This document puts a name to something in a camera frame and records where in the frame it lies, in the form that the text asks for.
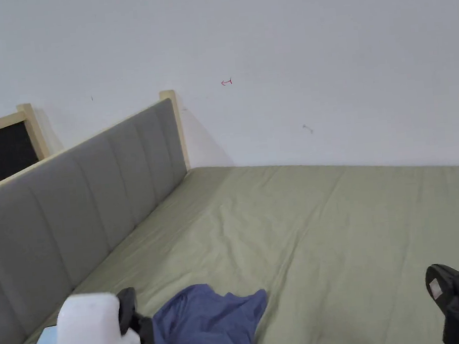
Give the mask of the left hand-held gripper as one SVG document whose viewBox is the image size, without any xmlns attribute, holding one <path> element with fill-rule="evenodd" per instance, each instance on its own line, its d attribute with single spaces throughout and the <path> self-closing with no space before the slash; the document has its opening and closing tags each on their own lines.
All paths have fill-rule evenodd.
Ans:
<svg viewBox="0 0 459 344">
<path fill-rule="evenodd" d="M 133 287 L 72 295 L 35 344 L 155 344 L 152 318 L 137 313 L 136 298 Z"/>
</svg>

